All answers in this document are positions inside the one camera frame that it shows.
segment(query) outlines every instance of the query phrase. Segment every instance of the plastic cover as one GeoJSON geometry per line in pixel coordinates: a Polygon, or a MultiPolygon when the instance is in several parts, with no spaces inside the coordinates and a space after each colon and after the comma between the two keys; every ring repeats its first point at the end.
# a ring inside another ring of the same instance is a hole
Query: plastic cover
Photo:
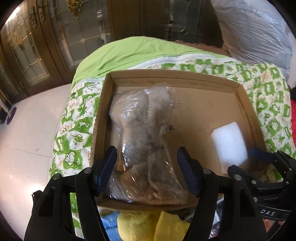
{"type": "Polygon", "coordinates": [[[211,0],[231,57],[248,64],[269,62],[289,78],[292,39],[285,20],[267,0],[211,0]]]}
{"type": "Polygon", "coordinates": [[[118,160],[108,184],[108,196],[150,205],[181,204],[187,200],[176,179],[163,140],[173,101],[169,88],[118,93],[110,116],[120,136],[118,160]]]}

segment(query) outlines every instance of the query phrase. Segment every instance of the metal screw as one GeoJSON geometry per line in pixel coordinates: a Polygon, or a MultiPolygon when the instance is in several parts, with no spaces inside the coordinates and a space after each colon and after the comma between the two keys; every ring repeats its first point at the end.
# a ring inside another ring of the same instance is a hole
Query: metal screw
{"type": "Polygon", "coordinates": [[[211,174],[212,171],[210,169],[208,169],[208,168],[205,168],[205,169],[202,170],[202,172],[204,174],[211,174]]]}
{"type": "Polygon", "coordinates": [[[237,181],[240,181],[242,179],[242,177],[238,174],[234,175],[234,179],[237,181]]]}
{"type": "Polygon", "coordinates": [[[56,174],[54,174],[54,175],[52,176],[52,178],[53,178],[54,180],[58,180],[60,177],[61,177],[61,175],[60,175],[59,173],[56,173],[56,174]]]}
{"type": "Polygon", "coordinates": [[[90,167],[87,167],[87,168],[83,169],[83,172],[86,173],[86,174],[91,173],[91,171],[92,170],[91,170],[90,167]]]}

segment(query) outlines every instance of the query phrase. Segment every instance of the yellow plush fabric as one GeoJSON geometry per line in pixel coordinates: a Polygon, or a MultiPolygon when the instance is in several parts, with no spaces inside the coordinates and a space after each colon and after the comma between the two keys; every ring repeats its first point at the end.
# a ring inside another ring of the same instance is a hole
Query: yellow plush fabric
{"type": "Polygon", "coordinates": [[[162,212],[121,212],[117,218],[123,241],[182,241],[189,223],[162,212]]]}

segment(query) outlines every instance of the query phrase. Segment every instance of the cardboard box lid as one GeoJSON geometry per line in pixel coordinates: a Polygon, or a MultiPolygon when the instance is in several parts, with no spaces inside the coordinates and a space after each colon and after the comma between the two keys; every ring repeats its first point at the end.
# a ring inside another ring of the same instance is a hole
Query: cardboard box lid
{"type": "MultiPolygon", "coordinates": [[[[118,147],[119,137],[108,115],[116,92],[134,90],[166,82],[171,87],[174,109],[165,140],[173,160],[173,167],[180,184],[187,189],[176,161],[177,149],[185,146],[193,159],[217,175],[221,172],[219,159],[211,138],[213,129],[236,122],[242,132],[248,150],[258,147],[265,150],[262,132],[244,88],[231,80],[217,76],[172,70],[126,70],[107,74],[101,93],[91,146],[91,164],[100,160],[109,145],[118,147]]],[[[243,164],[251,169],[250,162],[243,164]]],[[[196,204],[189,197],[184,205],[149,206],[104,200],[98,205],[114,210],[168,210],[196,204]]]]}

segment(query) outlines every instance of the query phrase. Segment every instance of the white sponge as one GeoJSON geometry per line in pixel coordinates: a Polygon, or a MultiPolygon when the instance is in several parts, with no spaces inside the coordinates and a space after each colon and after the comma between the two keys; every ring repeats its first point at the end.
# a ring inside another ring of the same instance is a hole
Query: white sponge
{"type": "Polygon", "coordinates": [[[236,122],[221,126],[212,132],[212,139],[223,174],[231,165],[241,165],[248,159],[244,138],[236,122]]]}

